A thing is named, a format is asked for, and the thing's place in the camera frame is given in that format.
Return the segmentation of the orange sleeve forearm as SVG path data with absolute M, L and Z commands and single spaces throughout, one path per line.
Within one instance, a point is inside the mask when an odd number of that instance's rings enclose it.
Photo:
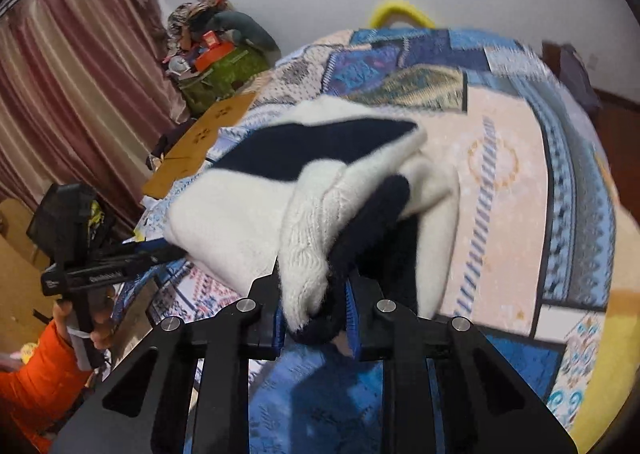
M 1 374 L 3 453 L 47 453 L 47 433 L 72 409 L 90 374 L 77 366 L 74 348 L 51 322 L 29 359 Z

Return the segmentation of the left hand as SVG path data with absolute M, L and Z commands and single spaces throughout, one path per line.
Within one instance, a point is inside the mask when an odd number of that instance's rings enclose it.
M 113 287 L 107 287 L 102 292 L 102 295 L 102 301 L 99 302 L 91 312 L 93 331 L 90 334 L 90 338 L 98 350 L 110 348 L 114 336 L 111 316 L 114 307 L 115 289 Z M 67 320 L 73 310 L 73 304 L 70 301 L 62 299 L 56 300 L 52 309 L 52 318 L 56 332 L 66 344 L 72 344 L 70 333 L 67 329 Z

